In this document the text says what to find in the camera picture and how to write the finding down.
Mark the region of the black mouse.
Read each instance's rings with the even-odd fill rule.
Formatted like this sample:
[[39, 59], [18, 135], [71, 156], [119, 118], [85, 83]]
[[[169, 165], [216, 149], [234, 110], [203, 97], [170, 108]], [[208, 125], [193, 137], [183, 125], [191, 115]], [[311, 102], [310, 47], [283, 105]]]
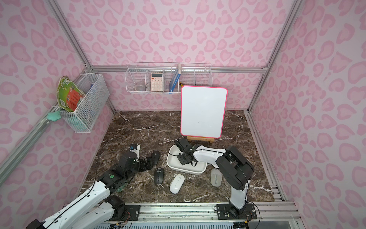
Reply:
[[152, 163], [152, 166], [156, 166], [159, 162], [159, 159], [160, 159], [160, 155], [161, 153], [159, 151], [154, 151], [151, 155], [150, 155], [150, 158], [151, 158], [151, 163]]
[[163, 168], [157, 168], [154, 171], [154, 183], [155, 184], [162, 184], [165, 177], [165, 170]]

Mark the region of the white storage box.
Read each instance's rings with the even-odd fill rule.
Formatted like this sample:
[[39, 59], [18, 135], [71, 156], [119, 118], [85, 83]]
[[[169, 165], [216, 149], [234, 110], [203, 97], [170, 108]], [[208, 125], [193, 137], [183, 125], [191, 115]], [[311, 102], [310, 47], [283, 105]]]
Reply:
[[206, 162], [194, 162], [183, 157], [183, 153], [176, 145], [170, 147], [166, 163], [174, 171], [193, 175], [201, 175], [207, 168]]

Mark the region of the white computer mouse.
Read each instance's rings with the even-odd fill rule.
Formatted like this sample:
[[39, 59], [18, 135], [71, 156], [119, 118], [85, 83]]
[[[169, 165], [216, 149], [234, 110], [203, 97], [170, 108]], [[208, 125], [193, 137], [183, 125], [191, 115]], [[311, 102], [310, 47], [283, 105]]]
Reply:
[[178, 194], [181, 190], [185, 177], [181, 174], [177, 174], [170, 184], [170, 192], [173, 194]]

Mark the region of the grey white mouse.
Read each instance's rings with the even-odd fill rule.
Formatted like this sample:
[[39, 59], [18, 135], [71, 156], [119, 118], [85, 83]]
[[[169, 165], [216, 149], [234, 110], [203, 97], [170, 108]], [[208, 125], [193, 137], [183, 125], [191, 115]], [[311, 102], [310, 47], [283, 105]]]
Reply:
[[213, 187], [220, 187], [222, 184], [222, 174], [219, 169], [211, 170], [211, 184]]

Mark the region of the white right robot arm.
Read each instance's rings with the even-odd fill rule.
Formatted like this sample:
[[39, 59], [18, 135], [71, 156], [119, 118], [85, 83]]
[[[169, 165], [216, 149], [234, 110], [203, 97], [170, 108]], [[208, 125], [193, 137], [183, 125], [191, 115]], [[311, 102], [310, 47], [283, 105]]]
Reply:
[[226, 149], [208, 148], [202, 145], [191, 145], [187, 139], [175, 140], [179, 149], [177, 158], [181, 165], [204, 162], [218, 169], [231, 186], [229, 210], [240, 215], [248, 204], [250, 180], [254, 173], [254, 166], [234, 146]]

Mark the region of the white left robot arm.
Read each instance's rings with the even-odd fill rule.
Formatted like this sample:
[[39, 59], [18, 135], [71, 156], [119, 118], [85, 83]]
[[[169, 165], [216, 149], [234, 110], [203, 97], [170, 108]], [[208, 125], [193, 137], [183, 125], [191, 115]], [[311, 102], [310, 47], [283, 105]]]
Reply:
[[151, 170], [160, 159], [160, 152], [139, 156], [140, 145], [132, 144], [119, 162], [100, 175], [78, 198], [43, 221], [33, 220], [28, 229], [92, 229], [105, 221], [132, 222], [139, 206], [129, 210], [115, 196], [131, 182], [135, 174]]

